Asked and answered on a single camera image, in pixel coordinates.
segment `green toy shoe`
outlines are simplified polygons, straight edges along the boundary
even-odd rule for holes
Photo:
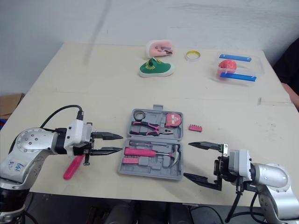
[[[158,59],[152,57],[146,63],[144,63],[138,74],[141,77],[152,77],[152,76],[170,76],[174,72],[174,66],[169,63],[163,63]]]

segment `red ball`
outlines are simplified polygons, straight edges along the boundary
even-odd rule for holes
[[[234,60],[227,59],[219,64],[219,68],[222,68],[221,70],[218,69],[219,76],[222,72],[234,73],[237,70],[237,63]]]

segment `wooden table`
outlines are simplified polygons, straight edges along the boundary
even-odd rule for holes
[[[214,79],[214,59],[221,50],[198,49],[197,62],[184,59],[189,49],[175,49],[164,62],[176,66],[169,77],[141,78],[139,67],[145,62],[144,47],[64,44],[32,86],[0,132],[1,161],[10,144],[26,128],[40,126],[56,109],[78,104],[85,121],[97,131],[124,136],[123,140],[96,142],[96,147],[122,147],[127,137],[131,112],[135,108],[165,110],[184,114],[184,171],[205,175],[211,182],[214,160],[219,153],[188,145],[194,141],[228,143],[229,149],[248,149],[253,162],[285,166],[292,189],[299,197],[299,114],[290,103],[278,78],[262,51],[233,51],[258,56],[265,74],[250,86],[232,85]],[[55,116],[48,128],[66,127],[76,117],[69,109]],[[190,124],[203,126],[191,132]],[[81,166],[71,180],[63,174],[71,162],[66,155],[49,156],[37,178],[34,192],[50,194],[231,205],[235,187],[223,183],[222,192],[204,188],[183,178],[169,181],[120,175],[120,153],[93,156],[90,166]],[[246,192],[240,205],[249,205],[252,193]]]

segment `gray tool case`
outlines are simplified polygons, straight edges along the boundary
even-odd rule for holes
[[[145,118],[142,120],[143,122],[148,122],[151,124],[159,124],[160,127],[165,127],[166,114],[168,113],[179,114],[181,116],[182,122],[178,127],[167,127],[174,131],[174,133],[168,135],[160,134],[159,136],[152,136],[152,135],[144,136],[144,135],[135,135],[132,133],[130,134],[131,131],[136,131],[136,132],[151,131],[148,127],[132,125],[132,122],[136,121],[134,118],[134,113],[136,111],[142,111],[145,113]],[[130,136],[130,138],[128,138],[125,141],[118,172],[120,174],[180,180],[183,177],[183,146],[179,141],[183,138],[183,127],[184,127],[183,121],[184,119],[182,113],[163,111],[162,105],[154,105],[153,110],[134,109],[132,111],[131,120],[128,127],[128,135]],[[139,146],[132,146],[130,145],[130,142],[133,144],[137,143],[139,144]],[[173,162],[174,159],[167,155],[158,155],[158,156],[156,155],[154,157],[125,155],[126,148],[154,150],[157,153],[168,154],[174,151],[173,149],[174,145],[179,146],[178,148],[179,160],[173,166],[171,166],[171,162]],[[135,158],[135,162],[136,160],[138,160],[138,164],[123,163],[124,158]]]

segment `person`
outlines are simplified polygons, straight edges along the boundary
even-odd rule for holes
[[[289,46],[273,69],[299,111],[299,38]]]

